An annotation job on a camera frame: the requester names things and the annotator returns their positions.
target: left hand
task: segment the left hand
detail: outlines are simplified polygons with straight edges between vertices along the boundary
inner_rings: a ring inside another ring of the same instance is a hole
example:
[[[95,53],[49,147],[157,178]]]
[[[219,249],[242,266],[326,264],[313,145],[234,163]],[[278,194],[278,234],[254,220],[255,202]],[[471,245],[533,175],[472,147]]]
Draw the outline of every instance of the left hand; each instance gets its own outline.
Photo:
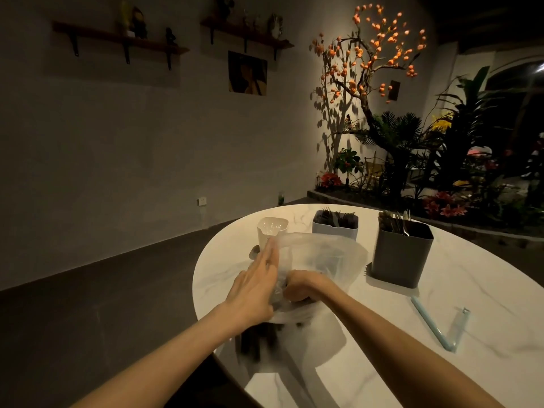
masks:
[[[235,322],[235,335],[268,321],[274,314],[268,301],[276,285],[279,260],[276,241],[270,238],[248,270],[236,277],[224,302]]]

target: plastic bag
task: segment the plastic bag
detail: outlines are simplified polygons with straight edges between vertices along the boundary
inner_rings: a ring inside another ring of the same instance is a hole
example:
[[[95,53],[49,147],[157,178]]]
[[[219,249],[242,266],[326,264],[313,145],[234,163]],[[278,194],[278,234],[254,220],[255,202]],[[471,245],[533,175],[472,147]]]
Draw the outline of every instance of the plastic bag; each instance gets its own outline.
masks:
[[[324,273],[346,292],[366,265],[367,250],[344,236],[286,233],[276,241],[280,262],[276,288],[270,298],[274,316],[269,320],[275,324],[306,322],[326,308],[321,302],[291,303],[283,298],[287,273],[291,269]]]

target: white cup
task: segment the white cup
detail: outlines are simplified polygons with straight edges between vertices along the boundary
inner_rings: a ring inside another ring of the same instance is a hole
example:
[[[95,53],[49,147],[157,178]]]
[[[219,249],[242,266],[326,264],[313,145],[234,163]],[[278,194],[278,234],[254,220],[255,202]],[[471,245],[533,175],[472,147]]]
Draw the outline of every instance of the white cup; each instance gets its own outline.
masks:
[[[289,220],[282,218],[262,218],[257,224],[257,235],[259,236],[259,249],[261,252],[272,236],[287,232]]]

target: floor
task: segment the floor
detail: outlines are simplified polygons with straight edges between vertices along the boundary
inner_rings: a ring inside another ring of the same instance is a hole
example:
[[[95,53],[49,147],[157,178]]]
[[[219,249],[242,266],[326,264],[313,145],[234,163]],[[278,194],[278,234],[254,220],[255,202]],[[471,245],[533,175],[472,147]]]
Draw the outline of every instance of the floor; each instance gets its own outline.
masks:
[[[194,266],[226,225],[0,292],[0,406],[68,406],[194,323]],[[544,286],[544,252],[485,248]],[[254,405],[208,357],[168,406]]]

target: wall shelf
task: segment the wall shelf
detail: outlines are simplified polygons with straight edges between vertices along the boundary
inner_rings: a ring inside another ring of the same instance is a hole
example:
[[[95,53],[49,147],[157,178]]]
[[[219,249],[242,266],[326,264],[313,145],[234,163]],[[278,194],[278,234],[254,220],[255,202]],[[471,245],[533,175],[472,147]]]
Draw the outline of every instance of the wall shelf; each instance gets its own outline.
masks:
[[[244,39],[244,53],[248,52],[248,40],[272,47],[274,49],[274,60],[276,60],[276,52],[278,50],[295,47],[294,45],[289,43],[289,40],[278,40],[273,38],[269,34],[258,33],[241,25],[234,25],[215,17],[206,17],[200,22],[200,25],[209,28],[210,41],[212,44],[214,30],[221,31],[222,33],[227,33],[232,36]]]
[[[168,69],[172,70],[171,66],[171,55],[181,55],[189,51],[188,48],[170,46],[166,43],[161,43],[159,41],[143,40],[136,39],[135,37],[122,36],[117,33],[109,33],[107,31],[96,30],[90,27],[74,26],[73,24],[61,23],[58,21],[52,21],[51,27],[56,33],[65,33],[68,34],[72,42],[73,53],[79,57],[79,49],[77,45],[78,37],[86,37],[88,39],[110,41],[112,43],[117,43],[123,45],[123,50],[125,51],[125,59],[127,64],[131,63],[130,56],[128,54],[128,47],[139,47],[146,50],[153,50],[156,52],[164,52],[167,54]]]

